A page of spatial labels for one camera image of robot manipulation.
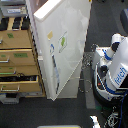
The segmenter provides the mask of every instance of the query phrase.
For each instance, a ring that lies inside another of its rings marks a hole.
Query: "gray carpet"
[[[126,36],[119,15],[120,11],[127,7],[127,0],[124,3],[120,0],[106,0],[105,3],[93,0],[85,52],[91,52],[91,45],[95,43],[99,46],[109,46],[114,33]],[[85,77],[85,74],[89,77],[88,72],[83,72],[81,79],[88,79]],[[84,83],[87,89],[89,85],[84,81],[80,81],[80,87],[84,89]],[[102,128],[105,119],[100,110],[89,106],[89,101],[86,101],[89,98],[79,91],[77,99],[57,99],[53,102],[46,98],[22,98],[17,105],[0,103],[0,128],[36,128],[43,125],[79,125],[92,128],[91,115],[98,117]]]

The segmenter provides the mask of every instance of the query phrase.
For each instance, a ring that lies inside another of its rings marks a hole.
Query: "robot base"
[[[95,79],[94,79],[94,76],[92,77],[92,87],[93,87],[93,94],[94,94],[94,97],[96,98],[96,100],[103,106],[105,107],[113,107],[113,106],[116,106],[119,102],[114,99],[112,99],[111,101],[108,101],[106,100],[104,97],[102,97],[99,92],[97,91],[96,89],[96,86],[95,86]]]

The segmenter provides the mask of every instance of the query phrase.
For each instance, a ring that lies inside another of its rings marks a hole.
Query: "drawer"
[[[0,50],[0,66],[35,65],[32,49]]]
[[[38,92],[38,91],[41,91],[41,88],[39,86],[38,76],[36,76],[35,80],[30,80],[30,81],[0,82],[0,93]]]
[[[30,30],[17,30],[13,31],[14,18],[9,18],[8,29],[0,31],[0,49],[8,48],[31,48],[29,31]]]
[[[36,65],[34,66],[15,66],[15,67],[0,67],[0,77],[19,76],[19,75],[39,75]]]

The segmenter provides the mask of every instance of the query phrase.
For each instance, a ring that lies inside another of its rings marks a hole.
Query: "wire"
[[[115,112],[114,110],[115,108],[116,107],[114,106],[112,114],[107,118],[107,121],[104,124],[104,128],[106,128],[107,124],[109,125],[109,127],[114,128],[114,126],[118,123],[118,113]]]
[[[123,102],[124,102],[124,98],[125,98],[125,96],[126,96],[127,94],[128,94],[128,90],[125,91],[124,97],[123,97],[122,102],[121,102],[120,122],[119,122],[118,128],[120,128],[120,126],[121,126]]]
[[[92,61],[92,56],[87,53],[84,53],[81,70],[83,71],[85,68],[91,66],[91,61]]]
[[[105,3],[107,0],[97,0],[99,3]]]
[[[97,44],[92,44],[92,46],[91,46],[91,50],[92,50],[92,52],[95,51],[95,49],[93,48],[94,46],[95,46],[95,49],[99,47],[99,45],[97,45]]]

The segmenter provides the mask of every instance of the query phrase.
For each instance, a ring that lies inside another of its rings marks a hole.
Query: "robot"
[[[128,10],[121,12],[120,20],[128,33]],[[106,104],[117,104],[128,90],[128,37],[114,34],[110,47],[97,47],[92,69],[93,92]]]

